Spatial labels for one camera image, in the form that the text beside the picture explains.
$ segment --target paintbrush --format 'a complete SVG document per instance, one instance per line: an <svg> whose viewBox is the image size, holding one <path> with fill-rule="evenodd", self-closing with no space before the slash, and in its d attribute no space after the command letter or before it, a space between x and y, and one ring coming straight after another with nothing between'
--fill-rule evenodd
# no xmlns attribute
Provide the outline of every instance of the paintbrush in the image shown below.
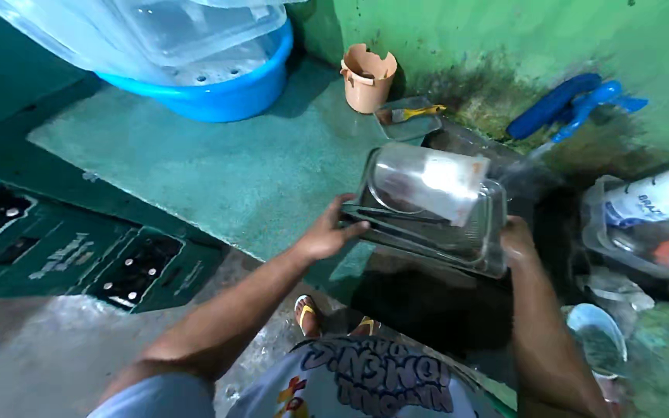
<svg viewBox="0 0 669 418"><path fill-rule="evenodd" d="M417 115L434 115L445 109L443 105L433 105L422 109L379 109L376 111L376 117L382 125L391 125L404 122Z"/></svg>

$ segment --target blue tub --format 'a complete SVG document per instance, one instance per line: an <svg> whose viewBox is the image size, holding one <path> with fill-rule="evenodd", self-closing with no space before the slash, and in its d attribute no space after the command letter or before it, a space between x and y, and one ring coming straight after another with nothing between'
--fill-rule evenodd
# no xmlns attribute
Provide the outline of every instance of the blue tub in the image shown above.
<svg viewBox="0 0 669 418"><path fill-rule="evenodd" d="M185 118L201 122L247 119L270 107L285 87L285 61L293 48L291 20L271 35L280 41L268 62L249 74L209 86L156 86L110 74L98 76L113 86L158 100Z"/></svg>

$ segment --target green wall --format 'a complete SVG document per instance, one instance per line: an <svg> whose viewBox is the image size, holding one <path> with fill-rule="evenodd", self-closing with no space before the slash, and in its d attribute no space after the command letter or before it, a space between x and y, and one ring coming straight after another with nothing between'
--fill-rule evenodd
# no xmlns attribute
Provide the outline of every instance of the green wall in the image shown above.
<svg viewBox="0 0 669 418"><path fill-rule="evenodd" d="M407 93L448 101L493 138L563 79L614 77L650 105L588 127L557 156L569 167L582 153L580 170L623 176L669 162L669 0L309 0L288 9L309 53L338 65L353 43L391 51Z"/></svg>

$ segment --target person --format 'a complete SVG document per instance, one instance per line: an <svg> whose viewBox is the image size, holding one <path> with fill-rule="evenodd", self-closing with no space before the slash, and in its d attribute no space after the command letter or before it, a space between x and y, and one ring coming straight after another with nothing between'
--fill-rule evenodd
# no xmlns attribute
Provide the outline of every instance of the person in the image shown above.
<svg viewBox="0 0 669 418"><path fill-rule="evenodd" d="M214 382L313 263L368 229L367 223L338 228L340 205L353 197L338 196L291 248L165 331L108 385L89 418L215 416ZM609 416L521 218L508 217L502 246L514 288L518 414ZM247 387L229 418L499 416L458 369L374 336L376 322L364 318L350 336L328 339L310 297L299 298L294 309L308 340Z"/></svg>

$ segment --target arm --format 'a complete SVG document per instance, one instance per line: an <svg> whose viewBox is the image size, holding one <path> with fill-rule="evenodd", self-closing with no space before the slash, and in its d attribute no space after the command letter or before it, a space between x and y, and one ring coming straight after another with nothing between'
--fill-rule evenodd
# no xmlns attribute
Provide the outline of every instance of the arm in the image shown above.
<svg viewBox="0 0 669 418"><path fill-rule="evenodd" d="M337 229L340 205L352 197L338 196L291 248L162 334L116 377L100 403L162 373L191 373L207 382L223 376L311 264L335 255L350 238L367 230L368 223Z"/></svg>
<svg viewBox="0 0 669 418"><path fill-rule="evenodd" d="M519 415L610 416L564 323L525 221L509 216L502 244L513 281Z"/></svg>

